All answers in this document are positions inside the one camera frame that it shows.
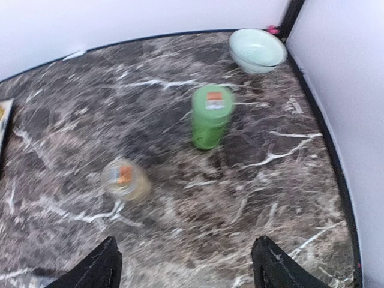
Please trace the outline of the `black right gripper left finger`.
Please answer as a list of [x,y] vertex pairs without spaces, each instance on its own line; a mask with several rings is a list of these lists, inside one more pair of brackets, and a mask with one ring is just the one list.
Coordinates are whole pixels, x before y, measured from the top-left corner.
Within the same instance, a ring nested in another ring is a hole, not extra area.
[[112,287],[119,288],[122,254],[115,237],[108,236],[72,270],[52,282],[52,287]]

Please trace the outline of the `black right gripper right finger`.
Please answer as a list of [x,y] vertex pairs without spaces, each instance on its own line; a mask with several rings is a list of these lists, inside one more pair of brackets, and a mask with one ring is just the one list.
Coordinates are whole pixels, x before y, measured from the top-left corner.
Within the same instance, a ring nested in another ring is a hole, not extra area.
[[286,288],[328,288],[308,273],[267,236],[257,238],[251,249],[254,286]]

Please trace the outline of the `green pill bottle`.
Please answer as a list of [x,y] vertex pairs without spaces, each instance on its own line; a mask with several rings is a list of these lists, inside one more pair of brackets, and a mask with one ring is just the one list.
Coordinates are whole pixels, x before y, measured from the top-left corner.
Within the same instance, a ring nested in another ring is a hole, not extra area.
[[196,148],[212,149],[221,142],[234,109],[235,96],[227,87],[205,85],[192,95],[192,140]]

